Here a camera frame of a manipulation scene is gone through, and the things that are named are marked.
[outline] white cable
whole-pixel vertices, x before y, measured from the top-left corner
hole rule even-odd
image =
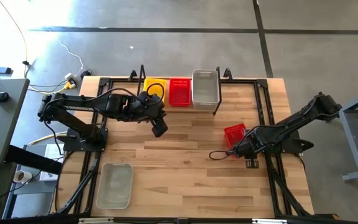
[[[56,35],[56,40],[59,42],[59,44],[60,44],[61,46],[63,46],[64,48],[66,48],[67,52],[68,52],[70,55],[72,55],[72,56],[74,56],[74,57],[77,57],[77,58],[80,60],[81,68],[80,68],[80,70],[77,72],[77,74],[74,76],[74,77],[77,77],[77,75],[80,74],[80,72],[82,71],[82,69],[83,69],[83,67],[84,67],[84,64],[82,63],[81,57],[78,56],[78,55],[76,55],[76,54],[71,53],[70,50],[68,49],[68,47],[67,47],[66,45],[62,44],[62,42],[61,42],[60,39],[57,37],[57,35]]]

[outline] red basket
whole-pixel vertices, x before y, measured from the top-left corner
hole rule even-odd
[[[186,107],[190,103],[191,80],[189,78],[171,78],[169,81],[169,104]]]
[[[233,145],[244,137],[244,131],[246,131],[246,126],[244,124],[237,124],[224,129],[224,138],[229,149]]]

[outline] red plastic basket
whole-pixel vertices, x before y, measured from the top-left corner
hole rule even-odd
[[[171,78],[169,81],[169,104],[186,107],[190,103],[191,80],[189,78]]]
[[[246,131],[246,126],[244,124],[237,124],[224,129],[224,138],[229,149],[233,145],[244,137],[244,131]]]

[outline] wooden table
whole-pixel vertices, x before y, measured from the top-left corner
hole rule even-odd
[[[96,96],[99,78],[85,77],[80,94]],[[283,79],[267,80],[277,122],[291,115],[287,93]],[[135,83],[115,83],[114,87],[137,91]],[[259,169],[246,169],[243,159],[229,157],[212,161],[208,158],[210,151],[226,149],[225,127],[244,123],[249,129],[259,124],[252,85],[222,84],[222,98],[215,116],[212,113],[172,112],[167,107],[164,120],[168,131],[160,138],[152,134],[151,124],[109,119],[108,146],[102,153],[92,216],[272,218],[272,199],[263,155],[259,154]],[[76,112],[75,115],[91,122],[89,112]],[[79,183],[83,157],[84,153],[76,152],[64,166],[59,184],[59,207]],[[302,163],[291,154],[282,157],[288,187],[304,208],[313,213]],[[130,163],[134,168],[131,204],[123,210],[96,206],[102,166],[111,162]],[[82,207],[87,196],[88,187]],[[278,197],[284,211],[281,192]]]

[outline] gray floor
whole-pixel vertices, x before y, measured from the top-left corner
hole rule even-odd
[[[257,28],[251,0],[4,2],[26,27]],[[358,0],[259,0],[259,4],[266,29],[358,29]],[[13,76],[20,77],[24,46],[1,6],[0,27],[0,65],[14,68]],[[188,76],[197,68],[221,66],[231,68],[235,77],[266,77],[258,34],[26,32],[33,63],[28,77],[33,84],[58,83],[80,67],[55,35],[95,75],[128,75],[143,63],[147,74],[153,75]],[[285,79],[292,111],[319,91],[342,104],[357,97],[358,35],[266,35],[266,40],[273,75]],[[13,144],[21,146],[50,134],[36,116],[41,97],[28,92]],[[342,174],[356,171],[356,165],[340,121],[314,122],[300,133],[315,143],[304,156],[315,212],[358,221],[358,180],[345,184],[341,179]],[[19,197],[14,216],[45,213],[49,198]]]

